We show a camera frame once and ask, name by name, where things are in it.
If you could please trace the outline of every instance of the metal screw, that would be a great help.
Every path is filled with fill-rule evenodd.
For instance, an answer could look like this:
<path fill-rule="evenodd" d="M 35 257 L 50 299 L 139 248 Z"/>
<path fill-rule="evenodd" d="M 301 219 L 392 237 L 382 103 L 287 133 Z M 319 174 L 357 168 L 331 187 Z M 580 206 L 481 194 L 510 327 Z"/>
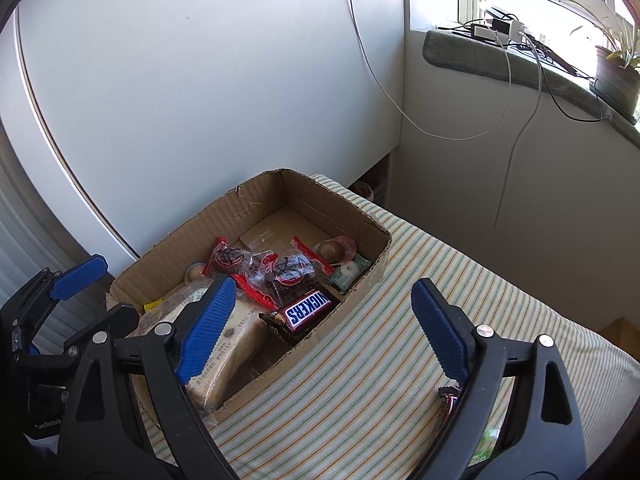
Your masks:
<path fill-rule="evenodd" d="M 543 334 L 538 338 L 538 341 L 540 341 L 540 344 L 542 346 L 547 346 L 547 347 L 551 347 L 554 345 L 554 340 L 551 339 L 551 336 L 548 336 L 547 334 Z"/>
<path fill-rule="evenodd" d="M 479 325 L 476 327 L 476 332 L 482 337 L 491 337 L 494 334 L 494 329 L 489 325 Z"/>
<path fill-rule="evenodd" d="M 154 328 L 156 335 L 168 335 L 171 333 L 171 323 L 158 323 Z"/>
<path fill-rule="evenodd" d="M 107 341 L 107 333 L 103 332 L 102 330 L 100 332 L 96 332 L 91 338 L 91 341 L 93 341 L 97 345 L 104 343 L 105 341 Z"/>

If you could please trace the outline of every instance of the striped fabric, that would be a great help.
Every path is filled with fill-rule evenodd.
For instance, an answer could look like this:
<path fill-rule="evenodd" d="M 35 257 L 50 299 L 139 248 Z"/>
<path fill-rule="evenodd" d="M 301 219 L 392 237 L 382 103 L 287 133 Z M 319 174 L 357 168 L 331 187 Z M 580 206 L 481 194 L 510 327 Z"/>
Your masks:
<path fill-rule="evenodd" d="M 391 232 L 385 276 L 368 299 L 295 368 L 210 431 L 241 478 L 402 479 L 434 437 L 443 375 L 411 310 L 410 289 L 429 276 L 475 324 L 558 343 L 574 386 L 591 463 L 640 392 L 640 364 L 597 334 L 464 254 L 324 176 L 315 179 Z M 500 424 L 504 381 L 490 426 Z M 156 455 L 174 462 L 146 422 Z"/>

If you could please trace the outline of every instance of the white cable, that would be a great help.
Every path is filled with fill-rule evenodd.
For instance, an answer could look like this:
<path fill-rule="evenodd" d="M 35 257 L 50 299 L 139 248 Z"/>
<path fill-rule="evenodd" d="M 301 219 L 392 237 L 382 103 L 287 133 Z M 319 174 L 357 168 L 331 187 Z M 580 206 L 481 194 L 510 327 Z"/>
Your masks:
<path fill-rule="evenodd" d="M 398 105 L 398 103 L 396 103 L 394 101 L 394 99 L 391 97 L 391 95 L 388 94 L 388 92 L 385 90 L 385 88 L 382 86 L 382 84 L 380 83 L 380 81 L 378 80 L 378 78 L 376 77 L 376 74 L 373 72 L 373 69 L 371 67 L 371 64 L 369 63 L 369 58 L 367 57 L 367 53 L 364 50 L 364 45 L 362 44 L 362 38 L 360 37 L 360 31 L 358 30 L 358 24 L 356 23 L 356 16 L 353 12 L 353 1 L 352 0 L 348 0 L 348 4 L 349 4 L 349 12 L 351 15 L 351 22 L 353 23 L 353 28 L 356 32 L 356 37 L 358 38 L 358 44 L 360 45 L 360 50 L 362 51 L 362 56 L 364 57 L 364 61 L 367 63 L 367 67 L 369 68 L 369 72 L 371 72 L 371 75 L 373 76 L 373 79 L 376 80 L 376 83 L 378 83 L 378 86 L 380 87 L 380 89 L 385 93 L 385 95 L 389 98 L 389 100 L 394 104 L 394 106 L 398 109 L 398 111 L 404 115 L 404 117 L 407 119 L 407 121 L 409 121 L 413 126 L 415 126 L 418 130 L 420 130 L 422 133 L 424 133 L 427 136 L 430 137 L 435 137 L 436 139 L 444 139 L 444 140 L 471 140 L 471 139 L 477 139 L 478 137 L 482 137 L 488 133 L 490 133 L 491 131 L 493 131 L 495 129 L 495 127 L 500 124 L 500 122 L 502 121 L 502 119 L 504 118 L 504 115 L 507 113 L 507 108 L 509 108 L 509 103 L 511 101 L 511 63 L 509 62 L 509 55 L 507 54 L 507 49 L 506 47 L 502 44 L 502 42 L 500 41 L 500 39 L 498 39 L 498 35 L 496 34 L 496 41 L 497 43 L 500 45 L 501 49 L 504 52 L 504 57 L 507 60 L 507 70 L 509 72 L 509 95 L 507 97 L 507 104 L 504 107 L 504 110 L 502 111 L 502 115 L 500 116 L 500 119 L 498 119 L 498 122 L 495 123 L 491 128 L 489 128 L 487 131 L 481 133 L 481 134 L 477 134 L 474 135 L 472 137 L 464 137 L 463 139 L 453 139 L 451 137 L 443 137 L 440 135 L 435 135 L 435 134 L 430 134 L 429 132 L 425 132 L 420 126 L 418 126 L 412 119 L 411 117 L 409 117 L 407 114 L 404 113 L 404 110 L 402 110 L 402 108 Z"/>
<path fill-rule="evenodd" d="M 520 133 L 517 135 L 516 140 L 513 143 L 513 146 L 511 147 L 511 152 L 509 153 L 509 160 L 507 161 L 507 171 L 505 171 L 505 173 L 504 173 L 504 181 L 502 183 L 502 191 L 500 192 L 500 200 L 498 201 L 498 209 L 495 212 L 494 229 L 498 225 L 498 220 L 500 218 L 500 212 L 502 210 L 502 202 L 504 201 L 504 193 L 507 191 L 507 182 L 509 180 L 509 173 L 511 171 L 511 161 L 513 160 L 513 152 L 516 149 L 516 144 L 520 140 L 520 136 L 524 132 L 525 128 L 527 126 L 529 126 L 529 123 L 533 119 L 533 116 L 538 111 L 538 107 L 540 106 L 540 97 L 542 96 L 542 63 L 540 63 L 540 56 L 538 56 L 538 50 L 536 49 L 536 46 L 533 44 L 533 42 L 529 39 L 529 37 L 526 34 L 524 36 L 524 39 L 527 41 L 527 43 L 529 43 L 529 46 L 531 47 L 531 50 L 533 51 L 533 54 L 535 54 L 535 56 L 536 56 L 536 61 L 538 62 L 538 97 L 536 99 L 536 107 L 533 108 L 533 112 L 531 113 L 529 119 L 527 119 L 527 122 L 524 123 L 524 126 L 520 130 Z"/>

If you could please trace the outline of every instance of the red candy package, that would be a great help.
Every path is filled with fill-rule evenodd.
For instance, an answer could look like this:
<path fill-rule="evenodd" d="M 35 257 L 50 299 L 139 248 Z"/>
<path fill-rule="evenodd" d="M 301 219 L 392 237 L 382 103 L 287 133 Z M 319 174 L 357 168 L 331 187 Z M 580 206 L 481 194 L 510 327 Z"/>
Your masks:
<path fill-rule="evenodd" d="M 258 269 L 277 257 L 278 255 L 273 251 L 252 253 L 244 249 L 229 247 L 225 237 L 221 236 L 218 238 L 218 243 L 211 252 L 209 262 L 202 273 L 206 276 L 216 272 L 229 275 L 242 274 L 251 269 Z"/>
<path fill-rule="evenodd" d="M 293 245 L 297 250 L 299 250 L 302 254 L 304 254 L 311 262 L 317 267 L 321 272 L 326 274 L 327 276 L 331 276 L 334 273 L 334 268 L 332 265 L 325 260 L 320 254 L 313 252 L 309 249 L 305 244 L 300 241 L 300 238 L 294 236 L 291 239 L 291 245 Z"/>
<path fill-rule="evenodd" d="M 311 261 L 302 253 L 293 253 L 259 269 L 234 274 L 233 279 L 252 300 L 276 310 L 301 296 L 315 276 Z"/>

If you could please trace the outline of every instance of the white cabinet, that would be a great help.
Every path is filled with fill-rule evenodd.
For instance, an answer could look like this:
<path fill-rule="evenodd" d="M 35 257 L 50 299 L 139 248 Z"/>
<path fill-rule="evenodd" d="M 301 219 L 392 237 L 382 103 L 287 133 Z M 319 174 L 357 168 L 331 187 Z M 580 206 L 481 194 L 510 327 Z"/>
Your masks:
<path fill-rule="evenodd" d="M 401 100 L 402 0 L 354 7 L 376 75 Z M 350 184 L 398 143 L 347 0 L 18 10 L 20 41 L 1 42 L 0 115 L 44 200 L 90 253 L 109 253 L 114 274 L 254 174 L 288 167 Z"/>

